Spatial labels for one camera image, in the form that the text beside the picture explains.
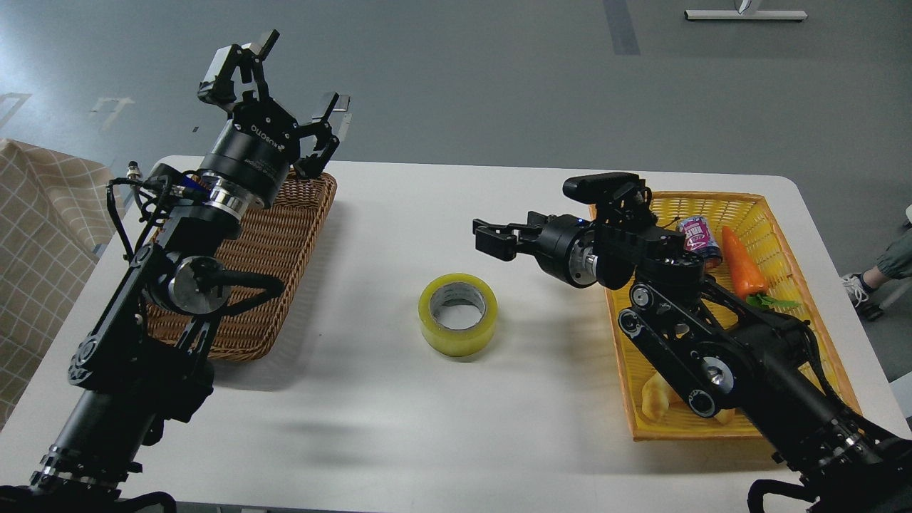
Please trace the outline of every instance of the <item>checkered fabric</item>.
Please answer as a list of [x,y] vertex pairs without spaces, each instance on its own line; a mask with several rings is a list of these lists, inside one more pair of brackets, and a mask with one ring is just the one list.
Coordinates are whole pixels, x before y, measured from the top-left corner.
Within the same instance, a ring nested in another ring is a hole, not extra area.
[[113,235],[105,166],[0,139],[0,429]]

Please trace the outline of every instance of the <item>yellow tape roll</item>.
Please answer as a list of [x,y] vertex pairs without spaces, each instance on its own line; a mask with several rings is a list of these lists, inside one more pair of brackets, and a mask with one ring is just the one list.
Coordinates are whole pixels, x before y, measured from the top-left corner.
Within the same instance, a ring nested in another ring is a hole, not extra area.
[[[472,305],[482,314],[477,323],[454,330],[438,321],[444,307]],[[497,299],[487,283],[463,273],[441,276],[431,281],[418,300],[421,333],[430,346],[447,356],[468,356],[481,351],[494,335]]]

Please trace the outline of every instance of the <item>sneaker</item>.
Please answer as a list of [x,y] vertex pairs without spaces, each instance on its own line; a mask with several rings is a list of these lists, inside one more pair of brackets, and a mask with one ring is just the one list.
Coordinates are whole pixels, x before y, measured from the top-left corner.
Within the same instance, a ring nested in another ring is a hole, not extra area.
[[865,288],[862,287],[858,275],[848,274],[841,277],[841,279],[843,280],[845,294],[849,297],[849,300],[852,301],[853,307],[857,309],[871,299],[865,291]]

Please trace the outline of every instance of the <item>pink can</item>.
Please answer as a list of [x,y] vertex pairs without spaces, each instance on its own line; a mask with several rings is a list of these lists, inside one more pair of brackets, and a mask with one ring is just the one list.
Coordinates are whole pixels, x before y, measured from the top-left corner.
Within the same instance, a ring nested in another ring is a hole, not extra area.
[[678,231],[684,234],[684,248],[703,257],[707,269],[722,263],[722,250],[712,236],[710,223],[702,215],[693,215],[678,222]]

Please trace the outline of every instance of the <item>robotic arm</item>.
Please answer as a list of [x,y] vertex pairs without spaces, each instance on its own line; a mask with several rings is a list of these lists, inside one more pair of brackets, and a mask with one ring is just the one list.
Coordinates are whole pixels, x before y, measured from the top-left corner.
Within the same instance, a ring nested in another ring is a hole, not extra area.
[[[21,511],[133,511],[161,504],[174,511],[164,493],[116,502],[128,473],[140,472],[134,457],[141,445],[162,436],[164,421],[189,422],[212,393],[213,370],[206,360],[224,316],[233,316],[278,297],[284,284],[276,277],[225,269],[214,258],[225,239],[240,235],[249,206],[269,208],[289,170],[314,178],[323,172],[338,138],[329,115],[339,96],[330,93],[306,124],[269,97],[263,61],[278,32],[261,44],[220,49],[200,85],[198,97],[228,114],[222,133],[195,172],[179,173],[160,164],[148,180],[135,165],[127,184],[138,198],[154,204],[141,208],[146,221],[131,248],[113,215],[130,266],[98,323],[73,355],[68,378],[86,389],[56,442],[32,475],[29,487],[0,487],[0,505]],[[238,100],[232,75],[240,70],[247,89]],[[300,140],[315,137],[314,150],[301,157]],[[146,242],[150,230],[160,231]],[[230,303],[231,288],[262,290]],[[190,317],[174,346],[149,335],[146,305]]]
[[[577,287],[622,288],[634,277],[624,333],[690,410],[712,417],[740,408],[775,447],[773,459],[801,485],[761,480],[751,513],[773,493],[815,502],[810,511],[893,512],[912,508],[912,443],[852,411],[827,383],[816,337],[792,316],[749,306],[703,273],[684,235],[656,226],[652,193],[632,173],[571,178],[564,194],[596,206],[596,219],[530,212],[525,225],[472,223],[476,248],[509,261],[535,257],[542,270]],[[734,312],[725,330],[706,302]],[[798,368],[811,364],[822,390]]]

